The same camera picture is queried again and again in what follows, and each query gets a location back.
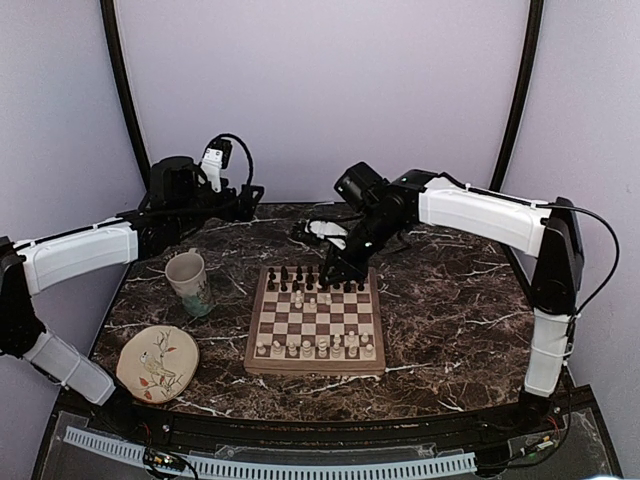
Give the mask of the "wooden chess board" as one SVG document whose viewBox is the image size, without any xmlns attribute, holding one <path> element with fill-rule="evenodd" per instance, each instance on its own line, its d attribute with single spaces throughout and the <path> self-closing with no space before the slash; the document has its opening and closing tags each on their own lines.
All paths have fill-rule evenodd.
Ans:
<svg viewBox="0 0 640 480">
<path fill-rule="evenodd" d="M 275 289 L 267 289 L 268 269 L 275 270 Z M 380 376 L 386 370 L 385 348 L 382 334 L 381 312 L 378 298 L 377 272 L 370 269 L 364 292 L 357 291 L 357 282 L 348 286 L 334 285 L 322 288 L 311 282 L 318 278 L 313 266 L 264 266 L 260 270 L 254 308 L 249 327 L 244 358 L 245 370 L 254 375 L 274 374 L 283 376 L 317 374 L 324 376 Z M 356 341 L 347 340 L 353 330 Z M 360 344 L 361 334 L 368 332 L 375 347 L 375 358 L 366 359 Z M 339 359 L 331 357 L 335 336 L 341 336 L 342 352 Z M 326 358 L 316 357 L 317 341 L 325 338 L 328 345 Z M 301 357 L 304 339 L 314 343 L 314 357 Z M 279 357 L 271 355 L 274 340 L 282 344 Z M 287 344 L 293 340 L 298 347 L 298 357 L 287 357 Z M 260 357 L 256 343 L 264 343 L 267 353 Z M 358 344 L 360 358 L 346 358 L 346 347 Z"/>
</svg>

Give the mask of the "white chess queen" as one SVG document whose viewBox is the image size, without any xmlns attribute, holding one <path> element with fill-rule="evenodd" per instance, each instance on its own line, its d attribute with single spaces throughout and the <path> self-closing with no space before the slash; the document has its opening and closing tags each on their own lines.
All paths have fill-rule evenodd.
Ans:
<svg viewBox="0 0 640 480">
<path fill-rule="evenodd" d="M 301 357 L 311 359 L 314 357 L 314 343 L 310 339 L 304 339 L 301 344 Z"/>
</svg>

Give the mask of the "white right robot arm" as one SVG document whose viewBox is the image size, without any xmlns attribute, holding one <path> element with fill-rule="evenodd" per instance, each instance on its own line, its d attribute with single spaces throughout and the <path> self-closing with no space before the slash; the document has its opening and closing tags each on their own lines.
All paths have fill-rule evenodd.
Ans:
<svg viewBox="0 0 640 480">
<path fill-rule="evenodd" d="M 362 280 L 370 258 L 418 224 L 501 244 L 534 314 L 523 386 L 531 396 L 511 410 L 510 424 L 521 434 L 534 432 L 549 416 L 544 398 L 556 389 L 577 313 L 584 251 L 573 203 L 564 197 L 522 199 L 420 169 L 388 181 L 365 162 L 347 169 L 334 189 L 357 223 L 346 229 L 336 220 L 307 222 L 307 232 L 330 244 L 320 274 L 323 285 Z"/>
</svg>

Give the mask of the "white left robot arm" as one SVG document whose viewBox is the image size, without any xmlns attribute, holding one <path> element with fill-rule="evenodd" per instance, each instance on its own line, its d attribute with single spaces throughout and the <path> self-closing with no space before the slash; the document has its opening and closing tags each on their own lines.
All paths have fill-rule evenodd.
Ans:
<svg viewBox="0 0 640 480">
<path fill-rule="evenodd" d="M 224 161 L 174 156 L 152 166 L 138 207 L 66 232 L 1 239 L 1 352 L 24 360 L 93 405 L 120 436 L 140 412 L 114 377 L 86 356 L 117 279 L 136 262 L 179 245 L 204 224 L 251 219 L 265 189 L 252 177 L 234 188 Z"/>
</svg>

